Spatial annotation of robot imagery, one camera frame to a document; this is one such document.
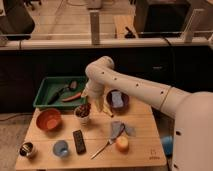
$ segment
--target wooden table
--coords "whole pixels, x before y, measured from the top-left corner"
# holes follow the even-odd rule
[[[16,170],[38,169],[80,169],[80,168],[124,168],[162,166],[166,164],[165,155],[159,139],[156,123],[151,107],[130,97],[129,109],[123,114],[116,114],[110,118],[105,113],[99,113],[91,103],[91,120],[86,126],[80,125],[72,111],[63,112],[63,124],[58,131],[43,132],[36,127],[36,118],[40,111],[35,110],[30,123],[25,141],[31,141],[38,153],[34,159],[28,160],[18,156]],[[110,135],[110,122],[122,121],[135,127],[136,136],[128,137],[129,151],[122,154],[116,150],[115,145],[107,147],[95,159],[90,157],[103,147]],[[81,129],[85,139],[87,152],[77,155],[72,132]],[[52,152],[52,147],[57,140],[66,140],[69,144],[71,155],[60,159]]]
[[[115,15],[114,24],[116,38],[125,39],[125,34],[128,32],[125,27],[128,27],[133,34],[138,38],[138,34],[133,26],[134,16],[133,15]]]

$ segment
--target floor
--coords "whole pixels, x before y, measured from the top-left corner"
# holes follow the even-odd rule
[[[90,16],[84,0],[45,0],[34,2],[35,10],[28,11],[36,23],[32,39],[88,39]],[[134,14],[129,0],[103,0],[100,10],[101,38],[114,38],[114,15]]]

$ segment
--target cup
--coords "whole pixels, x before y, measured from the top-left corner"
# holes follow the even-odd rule
[[[19,149],[19,154],[22,157],[33,158],[37,153],[35,146],[31,142],[25,142]]]
[[[90,120],[90,117],[89,115],[85,116],[85,117],[80,117],[80,116],[76,116],[78,121],[82,124],[82,125],[86,125],[89,120]]]
[[[76,107],[74,110],[75,116],[82,125],[86,125],[90,120],[90,108],[91,104],[87,103]]]
[[[69,155],[68,143],[65,140],[57,141],[53,146],[53,153],[60,158],[68,156]]]

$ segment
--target handle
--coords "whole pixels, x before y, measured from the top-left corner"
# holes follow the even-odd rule
[[[99,149],[95,154],[92,155],[91,159],[94,159],[98,154],[100,154],[108,145],[110,145],[110,142],[107,141],[106,145],[103,146],[101,149]]]

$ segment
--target blue cup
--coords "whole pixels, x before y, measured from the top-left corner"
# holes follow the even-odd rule
[[[58,157],[66,157],[69,155],[68,143],[64,140],[57,141],[53,146],[53,153]]]

